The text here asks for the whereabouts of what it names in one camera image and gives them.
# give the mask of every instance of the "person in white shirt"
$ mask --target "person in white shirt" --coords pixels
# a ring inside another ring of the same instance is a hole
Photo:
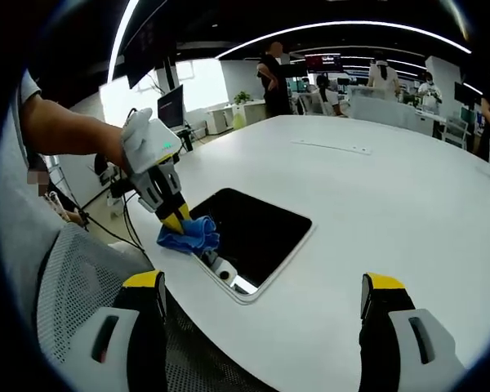
[[[396,96],[401,92],[398,74],[389,67],[382,54],[376,54],[376,66],[368,71],[368,86],[387,91],[389,96]]]
[[[439,104],[443,103],[441,90],[434,84],[432,73],[425,74],[426,82],[419,86],[417,94],[423,97],[423,110],[439,114]]]
[[[313,94],[320,95],[324,103],[325,114],[327,116],[342,116],[346,117],[340,108],[340,101],[337,92],[331,91],[330,80],[325,75],[319,75],[316,78],[316,83],[318,84],[318,90],[314,91]]]

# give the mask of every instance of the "window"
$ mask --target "window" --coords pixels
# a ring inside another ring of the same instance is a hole
[[[151,70],[131,90],[137,93],[158,90],[157,85],[158,78],[156,77],[156,71]]]
[[[181,61],[176,63],[176,73],[183,84],[186,112],[229,101],[220,61]]]
[[[176,64],[176,73],[179,80],[186,80],[194,78],[193,62],[182,61]]]

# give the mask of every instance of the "human hand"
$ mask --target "human hand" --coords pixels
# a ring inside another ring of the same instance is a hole
[[[272,91],[275,88],[278,88],[278,80],[277,79],[271,79],[270,83],[269,83],[269,91]]]

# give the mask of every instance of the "black monitor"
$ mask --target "black monitor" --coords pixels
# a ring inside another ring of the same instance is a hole
[[[158,100],[158,118],[169,127],[183,127],[183,85]]]
[[[472,110],[474,104],[481,101],[481,96],[471,88],[455,82],[454,99],[461,102],[463,105],[467,105],[470,110]]]
[[[341,57],[339,55],[307,56],[305,58],[305,64],[309,73],[343,72]]]
[[[283,64],[281,73],[285,78],[305,78],[308,76],[305,64]]]

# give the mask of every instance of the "desk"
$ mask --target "desk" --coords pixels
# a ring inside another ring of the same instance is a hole
[[[232,129],[236,114],[240,114],[247,125],[258,123],[267,118],[265,100],[251,100],[240,105],[227,105],[223,108],[209,110],[207,122],[208,134],[219,135]]]
[[[421,117],[430,118],[430,119],[437,121],[438,123],[443,124],[443,125],[446,125],[446,123],[447,123],[447,119],[445,117],[441,117],[437,114],[424,112],[423,110],[419,110],[419,109],[416,109],[416,114],[418,116],[421,116]]]
[[[372,154],[293,144],[311,137]],[[490,341],[490,165],[412,131],[324,116],[280,116],[176,164],[193,207],[224,187],[316,224],[283,272],[239,305],[190,257],[159,247],[134,199],[136,232],[172,295],[221,350],[280,391],[357,391],[363,273],[395,276],[453,335],[469,367]]]

